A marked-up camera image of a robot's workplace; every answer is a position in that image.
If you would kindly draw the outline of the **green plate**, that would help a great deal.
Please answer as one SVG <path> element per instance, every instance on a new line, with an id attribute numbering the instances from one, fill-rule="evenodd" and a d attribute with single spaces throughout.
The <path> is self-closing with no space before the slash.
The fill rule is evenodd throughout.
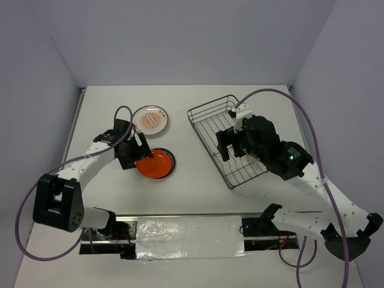
<path id="1" fill-rule="evenodd" d="M 161 177 L 161 179 L 164 179 L 164 178 L 170 176 L 173 173 L 174 169 L 176 168 L 176 158 L 175 158 L 174 154 L 166 148 L 156 148 L 156 150 L 159 150 L 159 151 L 165 153 L 170 158 L 170 161 L 171 161 L 171 168 L 170 168 L 169 172 L 166 175 Z"/>

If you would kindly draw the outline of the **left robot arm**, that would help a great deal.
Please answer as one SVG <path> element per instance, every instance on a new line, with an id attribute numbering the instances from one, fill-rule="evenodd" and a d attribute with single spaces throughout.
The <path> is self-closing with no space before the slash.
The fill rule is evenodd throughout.
<path id="1" fill-rule="evenodd" d="M 56 174 L 45 174 L 37 182 L 32 219 L 38 224 L 67 232 L 92 229 L 104 239 L 120 228 L 116 214 L 103 208 L 86 207 L 83 191 L 108 164 L 118 160 L 124 170 L 153 156 L 145 135 L 133 124 L 116 119 L 113 128 L 99 134 L 88 150 Z"/>

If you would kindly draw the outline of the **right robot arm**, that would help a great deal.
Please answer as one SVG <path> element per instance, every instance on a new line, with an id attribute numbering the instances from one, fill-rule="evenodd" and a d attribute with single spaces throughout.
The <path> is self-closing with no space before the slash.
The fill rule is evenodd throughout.
<path id="1" fill-rule="evenodd" d="M 280 204 L 270 204 L 261 215 L 261 228 L 273 235 L 291 231 L 323 241 L 326 249 L 340 260 L 362 255 L 371 235 L 383 224 L 377 213 L 368 213 L 352 203 L 331 181 L 322 177 L 318 164 L 298 143 L 280 139 L 273 123 L 262 116 L 243 120 L 240 131 L 233 127 L 216 133 L 218 151 L 229 160 L 228 147 L 236 157 L 248 155 L 259 160 L 269 172 L 297 188 L 319 213 L 293 212 Z"/>

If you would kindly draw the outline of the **orange plate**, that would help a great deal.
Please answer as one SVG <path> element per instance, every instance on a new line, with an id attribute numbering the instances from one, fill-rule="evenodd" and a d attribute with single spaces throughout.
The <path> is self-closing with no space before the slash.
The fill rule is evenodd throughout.
<path id="1" fill-rule="evenodd" d="M 171 168 L 170 158 L 163 152 L 152 149 L 153 158 L 145 157 L 136 162 L 136 169 L 144 176 L 161 179 Z"/>

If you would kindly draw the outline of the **white plate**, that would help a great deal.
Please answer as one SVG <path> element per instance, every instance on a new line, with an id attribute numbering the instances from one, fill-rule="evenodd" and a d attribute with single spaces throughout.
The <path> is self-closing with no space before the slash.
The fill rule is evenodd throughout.
<path id="1" fill-rule="evenodd" d="M 137 132 L 145 136 L 156 136 L 162 133 L 168 124 L 169 116 L 160 106 L 143 106 L 134 113 L 133 125 Z"/>

